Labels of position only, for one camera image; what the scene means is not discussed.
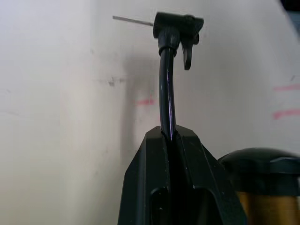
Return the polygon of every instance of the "red mark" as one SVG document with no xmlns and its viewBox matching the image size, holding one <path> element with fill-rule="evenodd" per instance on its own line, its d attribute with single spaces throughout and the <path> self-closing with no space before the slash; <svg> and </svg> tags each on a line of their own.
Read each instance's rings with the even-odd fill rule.
<svg viewBox="0 0 300 225">
<path fill-rule="evenodd" d="M 300 90 L 300 83 L 273 88 L 274 91 Z"/>
<path fill-rule="evenodd" d="M 140 100 L 135 102 L 136 105 L 154 105 L 154 100 L 153 99 L 145 99 L 145 100 Z"/>
<path fill-rule="evenodd" d="M 278 120 L 284 116 L 300 116 L 300 109 L 280 110 L 273 113 L 273 119 Z"/>
</svg>

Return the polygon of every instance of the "white wall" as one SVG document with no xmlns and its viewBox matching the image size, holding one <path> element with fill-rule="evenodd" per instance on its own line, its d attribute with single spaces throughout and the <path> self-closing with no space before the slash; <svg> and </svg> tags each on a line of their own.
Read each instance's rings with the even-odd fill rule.
<svg viewBox="0 0 300 225">
<path fill-rule="evenodd" d="M 125 169 L 159 125 L 159 56 L 150 27 L 112 15 L 157 11 L 204 18 L 191 69 L 175 59 L 177 124 L 217 158 L 299 152 L 300 90 L 274 88 L 300 83 L 300 45 L 275 0 L 0 0 L 0 224 L 117 223 Z"/>
</svg>

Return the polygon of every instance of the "gold cylinder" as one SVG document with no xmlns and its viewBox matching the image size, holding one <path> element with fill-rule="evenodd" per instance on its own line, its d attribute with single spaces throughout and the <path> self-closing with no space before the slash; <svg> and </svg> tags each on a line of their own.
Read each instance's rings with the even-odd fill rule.
<svg viewBox="0 0 300 225">
<path fill-rule="evenodd" d="M 238 195 L 249 225 L 300 225 L 296 196 Z"/>
</svg>

